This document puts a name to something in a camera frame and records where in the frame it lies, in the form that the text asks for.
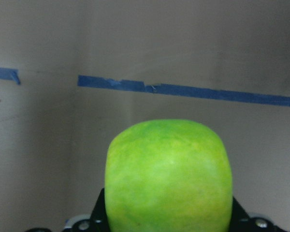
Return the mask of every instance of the blue tape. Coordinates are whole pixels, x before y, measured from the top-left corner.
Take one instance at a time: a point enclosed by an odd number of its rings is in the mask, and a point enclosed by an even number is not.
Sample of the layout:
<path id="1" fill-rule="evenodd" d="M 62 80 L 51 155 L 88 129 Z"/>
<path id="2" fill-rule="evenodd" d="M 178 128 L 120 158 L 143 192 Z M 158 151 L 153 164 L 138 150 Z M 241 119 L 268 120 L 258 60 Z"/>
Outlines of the blue tape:
<path id="1" fill-rule="evenodd" d="M 20 85 L 17 69 L 0 68 L 0 79 L 12 80 L 15 81 L 18 85 Z"/>
<path id="2" fill-rule="evenodd" d="M 234 102 L 247 102 L 269 105 L 280 105 L 290 107 L 290 97 L 265 95 L 256 93 L 246 93 L 227 90 L 214 90 L 209 88 L 198 88 L 178 85 L 145 85 L 142 81 L 116 81 L 94 76 L 78 76 L 78 86 L 107 88 L 114 90 L 135 91 L 145 93 L 158 93 L 166 95 L 176 95 L 193 98 L 205 98 L 214 100 L 226 100 Z"/>

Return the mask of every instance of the apple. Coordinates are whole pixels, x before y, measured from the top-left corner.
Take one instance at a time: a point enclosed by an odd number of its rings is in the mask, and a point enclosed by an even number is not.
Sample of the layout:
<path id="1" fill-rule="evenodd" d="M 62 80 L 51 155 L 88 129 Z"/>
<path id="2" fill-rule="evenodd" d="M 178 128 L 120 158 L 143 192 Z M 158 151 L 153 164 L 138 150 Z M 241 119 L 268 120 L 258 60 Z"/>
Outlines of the apple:
<path id="1" fill-rule="evenodd" d="M 138 123 L 111 143 L 105 167 L 111 232 L 227 232 L 232 173 L 207 126 L 183 119 Z"/>

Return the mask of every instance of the blue painter's tape strip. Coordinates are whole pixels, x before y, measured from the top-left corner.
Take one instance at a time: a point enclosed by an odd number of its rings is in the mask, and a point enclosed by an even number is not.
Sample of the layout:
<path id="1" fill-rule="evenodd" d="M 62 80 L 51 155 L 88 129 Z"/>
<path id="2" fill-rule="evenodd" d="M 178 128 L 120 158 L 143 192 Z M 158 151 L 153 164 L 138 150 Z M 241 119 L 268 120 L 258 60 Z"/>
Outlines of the blue painter's tape strip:
<path id="1" fill-rule="evenodd" d="M 234 102 L 247 102 L 269 105 L 281 105 L 290 107 L 290 97 L 265 95 L 256 93 L 246 93 L 228 90 L 214 90 L 209 88 L 198 88 L 179 85 L 145 85 L 141 81 L 116 81 L 113 79 L 105 79 L 94 76 L 78 76 L 78 86 L 94 87 L 94 88 L 108 88 L 124 91 L 135 91 L 145 93 L 158 93 L 166 95 L 176 95 L 193 98 L 205 98 L 215 100 L 226 100 Z"/>
<path id="2" fill-rule="evenodd" d="M 15 81 L 18 85 L 20 85 L 17 69 L 0 68 L 0 79 L 12 80 Z"/>

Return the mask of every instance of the metal screw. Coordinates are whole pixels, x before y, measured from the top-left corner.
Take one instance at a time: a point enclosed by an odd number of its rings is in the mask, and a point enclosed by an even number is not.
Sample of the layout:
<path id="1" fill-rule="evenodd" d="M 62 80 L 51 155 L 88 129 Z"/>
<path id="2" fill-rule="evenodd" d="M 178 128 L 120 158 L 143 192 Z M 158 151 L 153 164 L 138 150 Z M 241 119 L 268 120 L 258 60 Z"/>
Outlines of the metal screw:
<path id="1" fill-rule="evenodd" d="M 85 231 L 89 228 L 90 224 L 88 221 L 83 221 L 81 224 L 78 225 L 78 229 L 80 231 Z"/>
<path id="2" fill-rule="evenodd" d="M 255 223 L 260 228 L 266 228 L 267 227 L 267 222 L 264 219 L 258 218 L 258 219 L 256 219 Z"/>

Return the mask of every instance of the green fruit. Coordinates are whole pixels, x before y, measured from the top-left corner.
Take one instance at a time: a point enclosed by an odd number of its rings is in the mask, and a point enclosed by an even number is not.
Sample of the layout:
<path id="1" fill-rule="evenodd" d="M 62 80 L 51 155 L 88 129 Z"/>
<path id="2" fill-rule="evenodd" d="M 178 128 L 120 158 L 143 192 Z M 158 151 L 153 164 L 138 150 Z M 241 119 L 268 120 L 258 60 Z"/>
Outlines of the green fruit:
<path id="1" fill-rule="evenodd" d="M 232 173 L 222 141 L 189 120 L 126 129 L 108 150 L 105 208 L 111 232 L 227 232 Z"/>

